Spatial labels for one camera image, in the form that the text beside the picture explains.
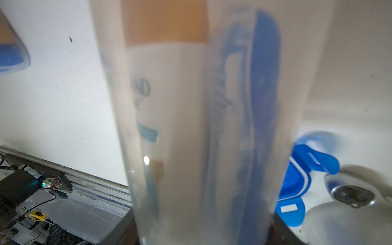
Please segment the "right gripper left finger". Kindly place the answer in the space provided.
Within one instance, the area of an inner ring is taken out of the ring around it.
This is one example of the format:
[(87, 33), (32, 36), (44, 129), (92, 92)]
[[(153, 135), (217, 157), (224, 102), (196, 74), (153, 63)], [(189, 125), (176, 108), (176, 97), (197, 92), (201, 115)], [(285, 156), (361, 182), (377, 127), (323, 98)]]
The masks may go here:
[(138, 245), (139, 235), (133, 209), (120, 220), (99, 245)]

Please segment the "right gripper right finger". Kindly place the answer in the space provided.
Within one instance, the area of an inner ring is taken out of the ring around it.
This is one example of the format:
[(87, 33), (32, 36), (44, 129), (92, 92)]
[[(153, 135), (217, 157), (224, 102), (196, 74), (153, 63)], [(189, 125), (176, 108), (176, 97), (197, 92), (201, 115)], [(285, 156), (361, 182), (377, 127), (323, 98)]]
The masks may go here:
[(267, 235), (267, 245), (304, 245), (275, 213)]

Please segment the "blue lid of cup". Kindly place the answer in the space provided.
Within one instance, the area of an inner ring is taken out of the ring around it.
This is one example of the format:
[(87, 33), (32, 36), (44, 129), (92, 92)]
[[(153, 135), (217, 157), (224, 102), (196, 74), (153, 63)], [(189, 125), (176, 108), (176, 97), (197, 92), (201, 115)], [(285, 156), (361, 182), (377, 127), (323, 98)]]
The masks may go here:
[(306, 208), (302, 196), (311, 186), (310, 173), (313, 171), (336, 175), (340, 171), (340, 163), (332, 155), (307, 145), (295, 145), (275, 208), (275, 212), (289, 227), (298, 227), (304, 222)]

